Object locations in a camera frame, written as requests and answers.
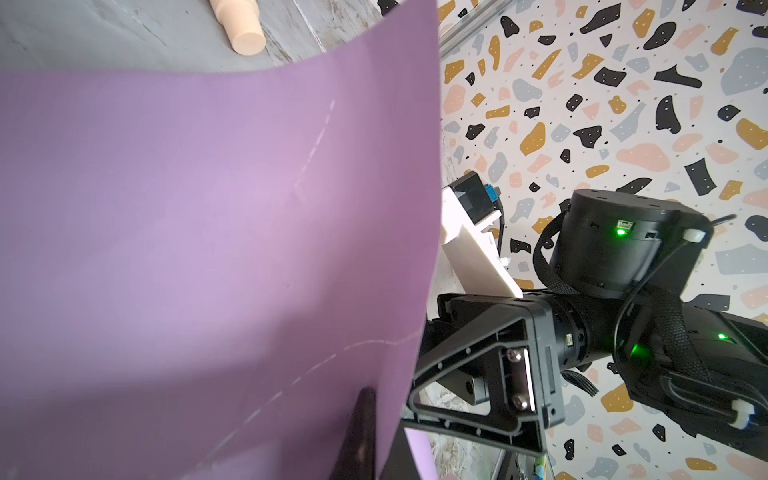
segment screw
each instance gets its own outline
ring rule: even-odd
[[[507,356],[507,360],[512,363],[517,363],[523,359],[522,349],[507,349],[505,355]]]
[[[512,405],[514,405],[517,410],[526,410],[528,408],[528,395],[524,393],[515,393],[512,396]]]

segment gray marble surface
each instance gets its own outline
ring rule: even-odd
[[[2,0],[0,68],[249,71],[313,57],[382,16],[370,0],[259,0],[266,49],[232,51],[208,0]]]

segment curved purple sheet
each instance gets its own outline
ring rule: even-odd
[[[0,74],[0,473],[327,478],[377,460],[438,249],[435,6],[249,74]]]

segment black cylindrical motor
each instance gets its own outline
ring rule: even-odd
[[[585,295],[620,299],[673,249],[688,228],[709,220],[678,202],[608,190],[576,190],[565,214],[550,265]],[[650,279],[680,294],[705,243],[682,247]]]

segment purple paper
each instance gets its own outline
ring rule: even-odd
[[[287,68],[0,74],[0,475],[381,470],[438,249],[435,7]]]

